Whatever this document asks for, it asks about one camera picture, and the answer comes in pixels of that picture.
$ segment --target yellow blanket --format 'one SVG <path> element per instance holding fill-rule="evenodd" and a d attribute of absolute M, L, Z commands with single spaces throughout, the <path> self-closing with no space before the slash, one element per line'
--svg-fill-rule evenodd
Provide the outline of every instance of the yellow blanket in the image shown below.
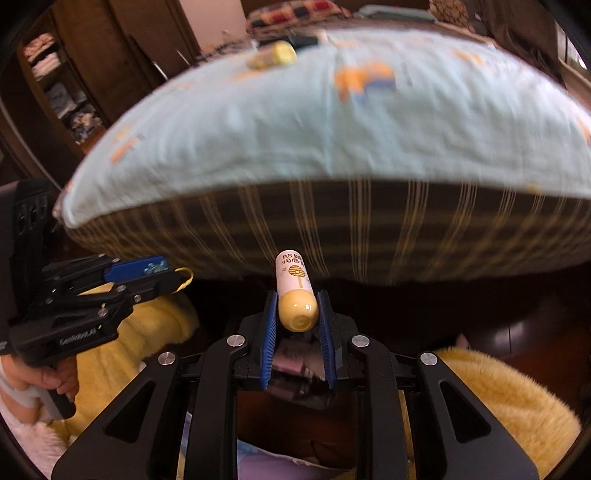
<path fill-rule="evenodd" d="M 437 354 L 521 445 L 540 478 L 545 478 L 581 431 L 574 413 L 531 378 L 484 353 L 451 348 Z M 404 420 L 407 451 L 411 452 L 410 426 Z M 416 479 L 413 463 L 409 469 L 410 479 Z M 335 480 L 354 478 L 355 472 L 350 471 Z"/>
<path fill-rule="evenodd" d="M 92 293 L 110 290 L 105 285 Z M 182 343 L 198 327 L 197 313 L 183 293 L 140 303 L 119 326 L 119 338 L 78 355 L 80 392 L 76 414 L 51 426 L 68 443 L 138 374 L 139 363 L 169 343 Z"/>

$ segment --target blue gripper pad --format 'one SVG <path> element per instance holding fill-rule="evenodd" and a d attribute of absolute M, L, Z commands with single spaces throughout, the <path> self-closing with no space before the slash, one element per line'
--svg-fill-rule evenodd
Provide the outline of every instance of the blue gripper pad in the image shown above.
<path fill-rule="evenodd" d="M 279 295 L 273 292 L 268 310 L 263 312 L 265 318 L 265 337 L 261 346 L 261 387 L 266 390 L 271 380 L 273 368 L 273 354 L 275 353 L 275 340 L 277 338 L 277 303 Z"/>
<path fill-rule="evenodd" d="M 324 297 L 322 292 L 316 295 L 318 307 L 320 309 L 320 316 L 318 318 L 318 331 L 320 336 L 320 347 L 322 348 L 322 361 L 324 362 L 324 376 L 330 388 L 336 385 L 336 361 L 335 361 L 335 346 L 332 341 L 332 334 L 330 333 L 329 319 L 326 315 L 326 305 L 324 304 Z"/>

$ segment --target small yellow object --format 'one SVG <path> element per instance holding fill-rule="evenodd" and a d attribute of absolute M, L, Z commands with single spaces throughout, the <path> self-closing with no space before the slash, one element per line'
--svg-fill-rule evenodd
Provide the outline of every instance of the small yellow object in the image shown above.
<path fill-rule="evenodd" d="M 306 266 L 295 250 L 285 250 L 275 260 L 279 321 L 292 332 L 306 332 L 318 322 L 318 302 Z"/>
<path fill-rule="evenodd" d="M 292 65 L 297 60 L 297 53 L 286 41 L 277 41 L 254 54 L 247 62 L 248 68 L 263 70 L 275 65 Z"/>

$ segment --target white wall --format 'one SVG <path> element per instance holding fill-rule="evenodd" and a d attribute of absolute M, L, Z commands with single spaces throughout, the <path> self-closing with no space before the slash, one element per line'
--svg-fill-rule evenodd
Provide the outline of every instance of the white wall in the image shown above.
<path fill-rule="evenodd" d="M 241 0 L 180 0 L 204 53 L 225 43 L 223 31 L 234 38 L 246 36 Z"/>

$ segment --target wooden furniture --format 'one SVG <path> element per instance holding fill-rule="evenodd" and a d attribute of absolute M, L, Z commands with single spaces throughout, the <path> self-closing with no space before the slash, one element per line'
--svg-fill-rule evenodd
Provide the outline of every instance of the wooden furniture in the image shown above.
<path fill-rule="evenodd" d="M 24 47 L 44 33 L 55 43 L 28 59 Z M 199 53 L 178 0 L 57 0 L 0 76 L 0 147 L 27 176 L 49 176 L 64 187 L 109 126 Z M 60 64 L 35 78 L 34 63 L 55 54 Z M 89 138 L 84 129 L 73 137 L 70 120 L 78 110 L 54 112 L 47 92 L 56 83 L 77 109 L 93 112 Z"/>
<path fill-rule="evenodd" d="M 107 126 L 199 55 L 176 0 L 57 0 L 50 15 Z"/>

